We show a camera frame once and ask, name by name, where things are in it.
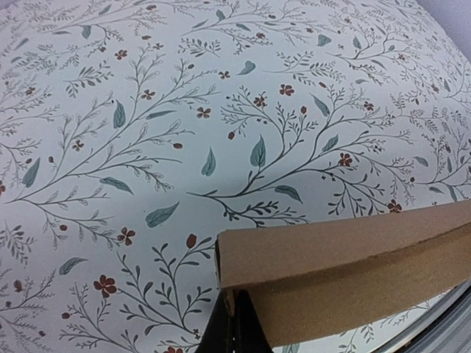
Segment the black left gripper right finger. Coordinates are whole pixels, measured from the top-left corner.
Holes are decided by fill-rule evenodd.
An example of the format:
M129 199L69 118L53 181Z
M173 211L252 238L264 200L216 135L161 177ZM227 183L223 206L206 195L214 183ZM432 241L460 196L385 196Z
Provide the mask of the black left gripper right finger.
M236 297L233 334L235 352L273 352L266 339L250 295L246 290L240 290Z

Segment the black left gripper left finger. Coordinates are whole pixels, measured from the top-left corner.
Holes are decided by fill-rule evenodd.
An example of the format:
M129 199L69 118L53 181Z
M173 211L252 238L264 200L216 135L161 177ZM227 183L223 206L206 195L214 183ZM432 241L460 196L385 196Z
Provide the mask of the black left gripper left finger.
M196 353L230 353L232 351L232 316L223 293L217 297Z

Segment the brown cardboard paper box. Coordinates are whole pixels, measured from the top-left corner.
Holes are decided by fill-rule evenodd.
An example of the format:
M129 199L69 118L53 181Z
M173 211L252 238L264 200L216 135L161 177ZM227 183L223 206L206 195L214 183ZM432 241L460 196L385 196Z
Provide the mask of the brown cardboard paper box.
M337 221L227 230L219 287L247 291L273 346L405 311L470 278L470 203Z

